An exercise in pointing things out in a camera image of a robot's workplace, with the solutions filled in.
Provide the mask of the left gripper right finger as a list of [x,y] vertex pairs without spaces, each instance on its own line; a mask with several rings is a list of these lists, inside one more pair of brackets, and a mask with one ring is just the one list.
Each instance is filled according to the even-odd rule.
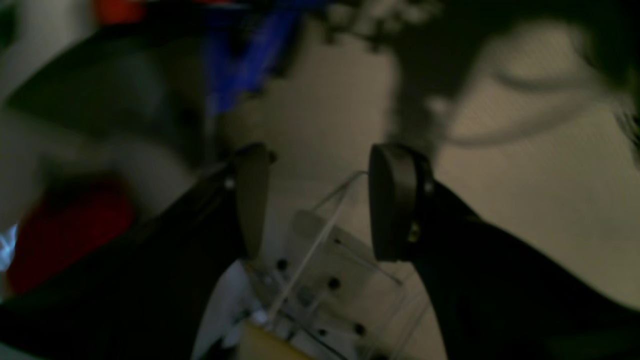
[[637,310],[482,219],[422,153],[373,145],[368,198],[375,259],[413,265],[448,359],[639,358]]

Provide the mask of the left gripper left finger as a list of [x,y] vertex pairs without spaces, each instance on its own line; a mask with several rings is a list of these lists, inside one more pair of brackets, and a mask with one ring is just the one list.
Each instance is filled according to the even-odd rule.
[[218,280],[263,241],[271,155],[235,152],[161,215],[1,305],[1,342],[46,360],[189,360]]

